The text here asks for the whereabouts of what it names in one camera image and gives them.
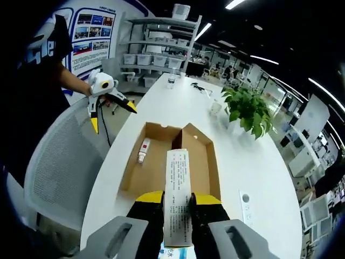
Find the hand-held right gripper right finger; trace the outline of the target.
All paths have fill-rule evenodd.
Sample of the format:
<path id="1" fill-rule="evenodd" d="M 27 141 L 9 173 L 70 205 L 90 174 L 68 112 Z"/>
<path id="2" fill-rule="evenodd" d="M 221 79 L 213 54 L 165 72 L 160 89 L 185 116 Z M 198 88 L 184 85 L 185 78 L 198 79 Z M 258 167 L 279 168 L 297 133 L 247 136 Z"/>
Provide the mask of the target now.
<path id="1" fill-rule="evenodd" d="M 268 242 L 239 219 L 230 219 L 219 199 L 192 193 L 192 243 L 197 258 L 272 258 Z"/>

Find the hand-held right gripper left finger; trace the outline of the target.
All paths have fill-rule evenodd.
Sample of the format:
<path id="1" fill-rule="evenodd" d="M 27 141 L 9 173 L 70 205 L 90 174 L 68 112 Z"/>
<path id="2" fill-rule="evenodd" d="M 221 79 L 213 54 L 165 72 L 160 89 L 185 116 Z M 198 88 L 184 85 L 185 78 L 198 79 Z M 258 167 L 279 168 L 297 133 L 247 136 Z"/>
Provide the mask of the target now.
<path id="1" fill-rule="evenodd" d="M 138 197 L 126 216 L 117 216 L 87 239 L 80 258 L 158 258 L 163 242 L 163 191 Z"/>

